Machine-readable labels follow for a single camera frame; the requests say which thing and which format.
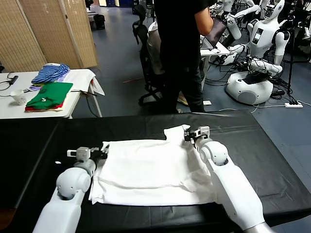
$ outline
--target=laptop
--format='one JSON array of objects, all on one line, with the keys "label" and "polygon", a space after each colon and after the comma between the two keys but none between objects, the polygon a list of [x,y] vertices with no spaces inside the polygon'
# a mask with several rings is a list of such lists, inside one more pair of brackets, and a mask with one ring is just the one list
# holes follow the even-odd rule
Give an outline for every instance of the laptop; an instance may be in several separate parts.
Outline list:
[{"label": "laptop", "polygon": [[227,25],[223,23],[218,18],[214,18],[214,25],[211,32],[201,39],[201,49],[202,50],[212,50],[216,47],[216,44],[222,37]]}]

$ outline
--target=white t-shirt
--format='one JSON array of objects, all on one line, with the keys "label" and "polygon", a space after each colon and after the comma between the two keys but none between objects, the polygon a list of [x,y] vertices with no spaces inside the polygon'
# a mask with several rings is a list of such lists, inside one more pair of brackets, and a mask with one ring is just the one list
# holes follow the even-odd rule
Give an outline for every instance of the white t-shirt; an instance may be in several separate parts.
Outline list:
[{"label": "white t-shirt", "polygon": [[147,49],[150,55],[152,69],[156,75],[165,73],[160,60],[161,38],[157,30],[157,22],[153,22],[149,29],[149,38],[147,40]]}]

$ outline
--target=black tablecloth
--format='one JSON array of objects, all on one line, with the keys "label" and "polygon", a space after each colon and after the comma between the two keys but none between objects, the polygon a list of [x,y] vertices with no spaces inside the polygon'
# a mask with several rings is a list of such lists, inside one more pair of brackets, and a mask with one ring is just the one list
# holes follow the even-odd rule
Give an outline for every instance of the black tablecloth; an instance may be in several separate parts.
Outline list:
[{"label": "black tablecloth", "polygon": [[[209,125],[211,137],[227,146],[229,155],[258,193],[270,226],[311,214],[311,194],[248,111],[206,115],[178,114],[62,120],[44,152],[9,230],[31,231],[50,200],[57,176],[73,164],[68,149],[100,146],[102,141],[165,139],[163,129],[189,124]],[[77,232],[111,232],[179,227],[230,232],[237,228],[215,203],[194,206],[133,207],[95,204],[86,194]]]},{"label": "black tablecloth", "polygon": [[58,118],[1,120],[0,210],[17,208]]}]

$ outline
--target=red cloth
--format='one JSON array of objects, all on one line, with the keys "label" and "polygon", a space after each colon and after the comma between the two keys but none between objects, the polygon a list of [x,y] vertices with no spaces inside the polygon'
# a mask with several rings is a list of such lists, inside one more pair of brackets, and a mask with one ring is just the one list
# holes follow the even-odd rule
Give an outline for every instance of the red cloth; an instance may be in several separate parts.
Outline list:
[{"label": "red cloth", "polygon": [[[55,107],[50,108],[50,109],[61,108],[61,107],[63,107],[63,104],[64,104],[64,102],[62,102],[61,104],[56,105]],[[48,111],[48,109],[35,109],[35,108],[31,108],[31,107],[25,107],[25,111],[43,111],[43,110]]]}]

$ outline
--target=blue floor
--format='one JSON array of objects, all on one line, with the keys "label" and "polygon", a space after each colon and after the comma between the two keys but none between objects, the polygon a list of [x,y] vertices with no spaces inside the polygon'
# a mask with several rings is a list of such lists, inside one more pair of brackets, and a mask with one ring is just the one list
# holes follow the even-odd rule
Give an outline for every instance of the blue floor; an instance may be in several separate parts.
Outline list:
[{"label": "blue floor", "polygon": [[[132,33],[132,23],[138,16],[129,8],[99,8],[106,18],[106,30],[93,32],[99,65],[92,69],[102,85],[106,96],[99,96],[104,117],[150,114],[149,109],[138,105],[138,99],[145,94],[144,80],[139,60],[139,48]],[[288,78],[289,65],[285,66],[284,80]],[[218,79],[224,73],[211,67],[207,73],[210,79]],[[292,89],[297,100],[311,103],[311,64],[294,64]],[[235,102],[224,91],[223,86],[204,87],[204,100],[210,100],[206,111],[221,109],[249,109]],[[261,106],[283,105],[283,100],[269,100]],[[178,104],[183,112],[189,109]],[[311,191],[311,106],[303,109],[285,107],[257,109],[253,113],[256,120],[273,140],[285,159],[291,165],[304,185]],[[81,99],[73,113],[74,118],[93,117],[86,101]],[[311,216],[274,227],[277,233],[311,232]]]}]

